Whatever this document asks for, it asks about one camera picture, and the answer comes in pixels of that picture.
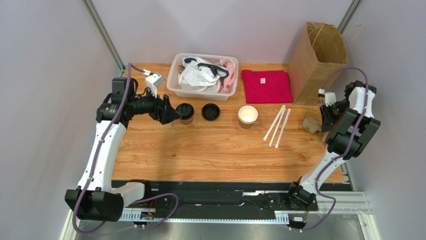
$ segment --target folded red shirt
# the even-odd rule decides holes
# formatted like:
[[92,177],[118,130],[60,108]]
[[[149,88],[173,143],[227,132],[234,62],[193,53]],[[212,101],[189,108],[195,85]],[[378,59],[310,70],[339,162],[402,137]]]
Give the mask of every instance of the folded red shirt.
[[289,74],[285,71],[241,71],[248,104],[293,102]]

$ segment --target white plastic basket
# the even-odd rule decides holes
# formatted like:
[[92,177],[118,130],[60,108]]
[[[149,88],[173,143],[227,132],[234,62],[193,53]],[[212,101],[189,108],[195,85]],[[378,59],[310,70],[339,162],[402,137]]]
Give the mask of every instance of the white plastic basket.
[[[199,57],[209,62],[219,62],[222,59],[231,59],[235,62],[235,81],[232,84],[232,90],[230,93],[215,93],[215,92],[196,92],[189,90],[182,90],[179,86],[179,69],[178,66],[182,65],[182,58],[184,57]],[[208,99],[208,100],[217,100],[217,101],[227,101],[230,96],[235,94],[237,89],[238,82],[238,60],[230,56],[218,56],[218,55],[208,55],[208,54],[198,54],[198,53],[178,53],[171,64],[170,71],[168,72],[167,77],[167,88],[170,91],[173,91],[179,97],[184,98],[194,98],[194,99]]]

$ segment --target wooden table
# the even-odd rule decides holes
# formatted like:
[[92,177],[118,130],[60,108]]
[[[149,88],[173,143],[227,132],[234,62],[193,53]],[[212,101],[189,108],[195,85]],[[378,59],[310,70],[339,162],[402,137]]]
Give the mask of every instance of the wooden table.
[[[170,70],[170,64],[135,66],[159,72],[166,79]],[[287,65],[240,64],[239,69],[286,71]],[[138,93],[142,93],[146,76],[136,70],[131,71],[131,76],[138,80]],[[173,107],[181,103],[193,105],[192,125],[183,126],[179,121],[161,125],[147,114],[135,116],[121,141],[112,178],[291,182],[307,173],[324,153],[325,145],[321,142],[322,133],[310,134],[302,128],[302,122],[305,114],[321,122],[319,108],[286,104],[291,114],[281,143],[278,149],[269,147],[272,133],[268,141],[262,138],[282,104],[251,104],[259,113],[258,120],[251,129],[241,129],[238,110],[246,105],[246,99],[241,72],[238,76],[235,95],[228,101],[213,101],[220,108],[220,116],[214,121],[207,121],[201,115],[202,107],[211,100],[178,97],[164,83],[158,93],[161,97],[167,94]],[[341,169],[336,169],[328,181],[343,182]]]

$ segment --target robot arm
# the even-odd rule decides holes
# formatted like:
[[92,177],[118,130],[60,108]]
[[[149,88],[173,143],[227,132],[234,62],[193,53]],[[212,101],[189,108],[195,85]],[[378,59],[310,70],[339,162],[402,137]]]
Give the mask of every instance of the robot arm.
[[[149,187],[145,186],[147,181],[143,180],[128,182],[115,190],[112,190],[111,186],[117,151],[133,116],[149,114],[152,119],[163,125],[182,117],[172,108],[167,95],[164,95],[163,99],[157,95],[157,87],[164,82],[164,77],[158,72],[153,74],[149,71],[146,72],[149,74],[149,77],[145,79],[146,95],[136,95],[138,82],[131,78],[132,84],[130,84],[127,96],[124,96],[127,78],[117,77],[112,80],[112,93],[97,109],[96,136],[87,167],[77,188],[68,189],[65,194],[66,203],[71,209],[74,209],[83,186],[88,179],[91,179],[76,214],[81,220],[116,222],[119,220],[123,208],[142,199],[145,192],[149,191]],[[117,113],[123,98],[125,98],[124,107],[102,142],[96,158],[94,174],[90,178],[95,154],[99,147],[98,143]]]
[[[374,119],[372,113],[372,101],[377,90],[371,85],[368,88],[366,112],[358,129],[354,129],[354,125],[361,117],[365,105],[366,88],[363,82],[351,82],[346,86],[344,100],[335,102],[336,97],[333,96],[333,93],[331,99],[334,101],[326,99],[326,104],[320,107],[322,131],[329,131],[325,139],[327,147],[315,166],[290,186],[286,201],[289,208],[308,208],[318,194],[317,189],[320,189],[332,172],[350,158],[358,157],[379,129],[381,122]],[[334,160],[345,152],[352,131],[357,131],[357,134],[351,143],[349,152],[344,157]]]

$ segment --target black cup lid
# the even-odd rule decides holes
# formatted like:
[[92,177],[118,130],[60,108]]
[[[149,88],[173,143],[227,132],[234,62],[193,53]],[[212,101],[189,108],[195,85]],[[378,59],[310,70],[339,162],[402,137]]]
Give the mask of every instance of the black cup lid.
[[189,103],[182,103],[176,107],[176,111],[182,115],[182,120],[190,119],[194,115],[194,107]]
[[202,116],[207,120],[215,120],[219,117],[221,110],[216,104],[209,103],[202,107]]

